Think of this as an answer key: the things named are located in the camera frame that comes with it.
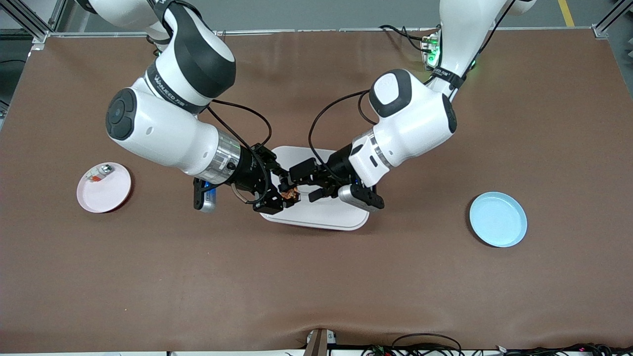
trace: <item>brown table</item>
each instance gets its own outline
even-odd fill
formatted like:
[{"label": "brown table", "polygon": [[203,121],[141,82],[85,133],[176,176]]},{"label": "brown table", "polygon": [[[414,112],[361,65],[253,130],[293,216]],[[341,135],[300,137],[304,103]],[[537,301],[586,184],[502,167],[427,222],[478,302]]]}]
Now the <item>brown table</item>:
[{"label": "brown table", "polygon": [[[305,146],[315,114],[386,70],[426,76],[380,32],[226,41],[239,73],[222,98],[270,119],[271,148]],[[108,102],[151,60],[123,38],[52,38],[29,59],[0,136],[0,352],[294,348],[315,327],[340,343],[633,343],[633,105],[590,30],[497,33],[454,101],[456,135],[387,175],[387,208],[355,232],[267,222],[226,187],[217,213],[196,212],[191,178],[112,143]],[[257,118],[217,110],[264,138]],[[338,149],[367,129],[342,103],[314,141]],[[131,170],[132,197],[85,212],[77,182],[107,161]],[[516,247],[468,230],[486,191],[525,208]]]}]

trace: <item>pink plate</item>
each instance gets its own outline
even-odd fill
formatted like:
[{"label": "pink plate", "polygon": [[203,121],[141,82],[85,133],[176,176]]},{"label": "pink plate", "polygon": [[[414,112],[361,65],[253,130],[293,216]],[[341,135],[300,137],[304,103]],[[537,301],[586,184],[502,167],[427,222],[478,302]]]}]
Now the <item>pink plate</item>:
[{"label": "pink plate", "polygon": [[119,207],[132,189],[130,172],[118,163],[106,162],[97,165],[110,165],[112,173],[99,182],[89,182],[85,175],[77,185],[77,201],[82,208],[91,213],[106,213]]}]

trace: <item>light blue plate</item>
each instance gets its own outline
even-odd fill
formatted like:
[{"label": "light blue plate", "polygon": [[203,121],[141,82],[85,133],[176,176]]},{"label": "light blue plate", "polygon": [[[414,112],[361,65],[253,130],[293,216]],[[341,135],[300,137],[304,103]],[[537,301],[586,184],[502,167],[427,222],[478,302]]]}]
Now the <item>light blue plate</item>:
[{"label": "light blue plate", "polygon": [[484,193],[470,206],[470,225],[486,243],[510,247],[527,232],[527,216],[511,196],[495,191]]}]

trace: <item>yellow line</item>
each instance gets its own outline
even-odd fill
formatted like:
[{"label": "yellow line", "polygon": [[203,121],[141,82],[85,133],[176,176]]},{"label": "yellow line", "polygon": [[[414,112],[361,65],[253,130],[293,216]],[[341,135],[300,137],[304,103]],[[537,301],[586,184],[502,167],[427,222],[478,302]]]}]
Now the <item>yellow line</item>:
[{"label": "yellow line", "polygon": [[565,19],[565,25],[567,27],[574,27],[572,13],[569,12],[569,6],[567,6],[567,0],[558,0],[558,5],[560,6],[560,11],[563,13],[563,18]]}]

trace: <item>gray floor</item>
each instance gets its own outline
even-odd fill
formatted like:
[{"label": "gray floor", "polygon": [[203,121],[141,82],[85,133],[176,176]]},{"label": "gray floor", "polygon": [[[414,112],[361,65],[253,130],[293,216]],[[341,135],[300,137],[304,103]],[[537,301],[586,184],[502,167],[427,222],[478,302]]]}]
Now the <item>gray floor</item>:
[{"label": "gray floor", "polygon": [[[212,29],[217,30],[337,30],[375,28],[383,24],[435,27],[439,23],[439,0],[189,0],[198,7]],[[596,23],[613,6],[613,0],[567,0],[576,26]],[[127,32],[68,2],[62,32]],[[502,27],[564,27],[558,1],[539,0],[524,16],[509,16]],[[609,42],[622,76],[633,96],[633,14],[627,13],[609,28]],[[0,41],[0,59],[24,59],[29,49],[24,41]],[[9,102],[22,72],[21,63],[0,67],[0,98]]]}]

